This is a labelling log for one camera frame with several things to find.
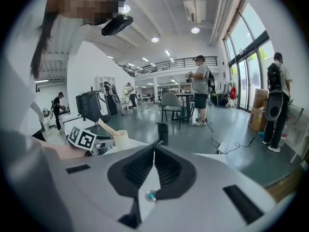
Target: black cable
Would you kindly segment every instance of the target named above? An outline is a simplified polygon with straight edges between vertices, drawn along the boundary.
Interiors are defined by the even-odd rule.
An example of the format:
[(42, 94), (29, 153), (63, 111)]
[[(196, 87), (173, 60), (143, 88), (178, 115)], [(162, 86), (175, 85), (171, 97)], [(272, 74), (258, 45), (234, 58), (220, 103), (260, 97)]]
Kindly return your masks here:
[(255, 140), (255, 137), (256, 137), (256, 135), (257, 135), (257, 133), (254, 135), (254, 137), (251, 139), (251, 141), (249, 142), (249, 144), (248, 145), (241, 145), (239, 142), (237, 142), (237, 141), (235, 141), (234, 142), (234, 145), (236, 146), (236, 148), (235, 149), (231, 149), (231, 150), (229, 150), (229, 151), (227, 151), (227, 152), (222, 152), (222, 151), (220, 151), (219, 150), (219, 147), (220, 147), (220, 143), (219, 142), (217, 142), (216, 140), (214, 140), (214, 138), (213, 138), (213, 129), (209, 126), (209, 124), (211, 125), (212, 123), (211, 122), (209, 122), (209, 123), (207, 123), (207, 126), (210, 128), (210, 130), (212, 131), (212, 133), (211, 133), (211, 140), (213, 140), (214, 142), (215, 142), (215, 144), (217, 144), (217, 146), (215, 145), (215, 147), (216, 147), (216, 149), (221, 153), (221, 154), (223, 154), (223, 155), (226, 155), (226, 154), (228, 154), (229, 152), (231, 152), (231, 151), (234, 151), (234, 150), (237, 150), (238, 148), (240, 148), (240, 147), (245, 147), (245, 148), (247, 148), (247, 147), (249, 147), (251, 144), (252, 144), (252, 142)]

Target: man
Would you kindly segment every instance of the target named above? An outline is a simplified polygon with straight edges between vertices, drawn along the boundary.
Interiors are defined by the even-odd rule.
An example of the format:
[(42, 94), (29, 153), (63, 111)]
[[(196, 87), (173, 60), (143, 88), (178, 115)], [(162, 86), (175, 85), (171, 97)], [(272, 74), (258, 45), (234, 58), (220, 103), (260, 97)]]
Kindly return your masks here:
[(268, 146), (268, 149), (276, 153), (279, 153), (280, 148), (278, 147), (278, 144), (288, 114), (288, 108), (289, 108), (288, 102), (290, 99), (290, 91), (291, 91), (290, 82), (292, 79), (289, 70), (283, 65), (283, 58), (281, 53), (279, 52), (275, 53), (274, 64), (277, 65), (280, 69), (283, 103), (280, 115), (277, 119), (276, 129), (274, 133), (273, 133), (274, 121), (267, 122), (263, 144), (265, 145), (270, 144)]
[(60, 113), (60, 108), (62, 110), (65, 109), (65, 106), (60, 106), (60, 99), (62, 99), (62, 98), (63, 98), (63, 93), (60, 92), (58, 94), (58, 96), (54, 99), (54, 102), (53, 102), (53, 105), (54, 105), (54, 115), (56, 117), (56, 125), (57, 125), (58, 131), (62, 131), (61, 126), (60, 126), (60, 122), (59, 122), (59, 118), (58, 118), (59, 113)]
[(128, 83), (127, 87), (129, 89), (129, 92), (130, 92), (130, 99), (131, 99), (131, 102), (132, 102), (133, 109), (137, 109), (137, 105), (135, 103), (135, 97), (136, 97), (135, 88), (132, 86), (131, 83)]
[(195, 65), (198, 66), (197, 72), (188, 74), (187, 77), (192, 78), (191, 92), (194, 93), (195, 108), (199, 109), (199, 120), (194, 126), (206, 126), (206, 101), (208, 99), (209, 87), (208, 77), (209, 68), (205, 64), (205, 58), (202, 55), (194, 58)]

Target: gray floor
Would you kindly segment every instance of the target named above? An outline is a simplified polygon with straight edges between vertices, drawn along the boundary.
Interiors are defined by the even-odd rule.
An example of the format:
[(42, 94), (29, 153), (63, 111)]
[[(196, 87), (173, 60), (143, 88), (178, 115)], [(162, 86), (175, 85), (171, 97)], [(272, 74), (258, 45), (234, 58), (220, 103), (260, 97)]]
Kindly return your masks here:
[[(107, 122), (115, 130), (127, 130), (129, 138), (151, 144), (157, 138), (156, 123), (161, 121), (161, 107), (143, 103), (137, 110), (125, 112), (125, 116), (114, 116)], [(210, 106), (208, 122), (214, 131), (213, 138), (225, 142), (225, 152), (236, 148), (234, 142), (248, 145), (255, 132), (248, 127), (249, 114), (237, 109)], [(179, 122), (171, 122), (168, 113), (169, 146), (193, 153), (216, 154), (217, 150), (211, 140), (209, 127), (196, 128), (192, 123), (183, 123), (178, 130)], [(47, 141), (60, 143), (63, 138), (53, 132)], [(260, 185), (267, 187), (287, 176), (300, 165), (300, 157), (290, 164), (294, 151), (284, 145), (280, 153), (269, 151), (262, 144), (258, 135), (249, 147), (240, 147), (226, 155), (229, 166), (240, 170)]]

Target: black shorts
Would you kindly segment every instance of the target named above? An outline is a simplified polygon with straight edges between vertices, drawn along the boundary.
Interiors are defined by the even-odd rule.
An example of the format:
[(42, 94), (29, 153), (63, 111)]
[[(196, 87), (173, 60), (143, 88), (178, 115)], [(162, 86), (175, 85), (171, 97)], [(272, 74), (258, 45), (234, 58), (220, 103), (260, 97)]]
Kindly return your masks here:
[(195, 108), (205, 109), (206, 101), (208, 100), (208, 95), (194, 94), (194, 100), (195, 100)]

